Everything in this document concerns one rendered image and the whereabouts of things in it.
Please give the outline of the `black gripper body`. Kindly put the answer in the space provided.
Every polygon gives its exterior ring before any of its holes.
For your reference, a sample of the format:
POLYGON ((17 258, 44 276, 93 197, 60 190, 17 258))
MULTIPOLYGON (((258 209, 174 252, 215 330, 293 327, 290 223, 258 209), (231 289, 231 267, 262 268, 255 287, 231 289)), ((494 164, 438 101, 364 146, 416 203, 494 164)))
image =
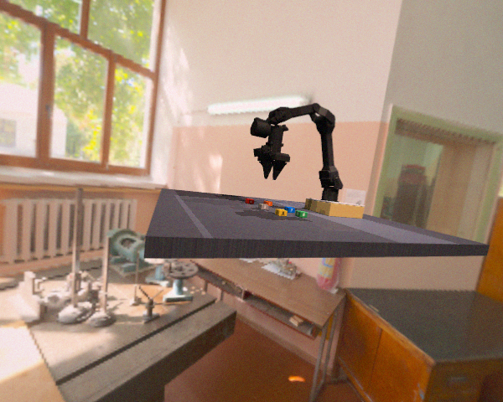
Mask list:
POLYGON ((282 142, 283 141, 277 139, 268 139, 266 145, 270 147, 270 145, 272 144, 273 149, 272 156, 269 156, 270 153, 268 153, 268 155, 266 155, 265 157, 264 156, 258 157, 257 161, 270 162, 274 160, 277 162, 290 162, 290 156, 286 153, 281 153, 281 148, 283 147, 282 142))

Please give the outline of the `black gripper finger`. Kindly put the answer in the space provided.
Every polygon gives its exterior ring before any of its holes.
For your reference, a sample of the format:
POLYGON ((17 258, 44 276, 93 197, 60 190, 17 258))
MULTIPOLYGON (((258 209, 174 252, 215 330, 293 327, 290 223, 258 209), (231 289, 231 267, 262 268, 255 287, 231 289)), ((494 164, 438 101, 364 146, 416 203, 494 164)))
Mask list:
POLYGON ((269 173, 272 169, 272 164, 270 162, 259 162, 263 167, 264 178, 267 179, 269 173))
POLYGON ((277 162, 277 161, 270 161, 273 165, 273 170, 272 170, 272 179, 276 180, 279 173, 283 170, 285 165, 287 164, 286 162, 277 162))

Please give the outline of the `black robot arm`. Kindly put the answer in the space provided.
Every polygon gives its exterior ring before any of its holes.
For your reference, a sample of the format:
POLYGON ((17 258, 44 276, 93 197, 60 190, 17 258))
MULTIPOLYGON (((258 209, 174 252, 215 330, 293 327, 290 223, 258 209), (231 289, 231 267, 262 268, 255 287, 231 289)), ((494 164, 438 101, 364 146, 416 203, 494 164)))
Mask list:
MULTIPOLYGON (((339 171, 334 165, 333 131, 335 118, 327 109, 324 109, 318 103, 300 107, 279 106, 270 111, 266 120, 259 117, 254 118, 254 122, 251 124, 250 133, 252 136, 268 137, 268 139, 282 141, 283 132, 288 131, 288 128, 286 124, 278 125, 278 123, 307 114, 311 116, 312 121, 316 124, 317 130, 321 135, 323 168, 319 171, 319 179, 321 187, 324 188, 324 190, 322 199, 320 200, 339 202, 339 190, 342 189, 344 185, 340 180, 339 171)), ((269 156, 272 156, 272 144, 270 147, 268 145, 262 145, 260 148, 253 149, 253 151, 254 157, 265 157, 268 153, 270 153, 269 156)))

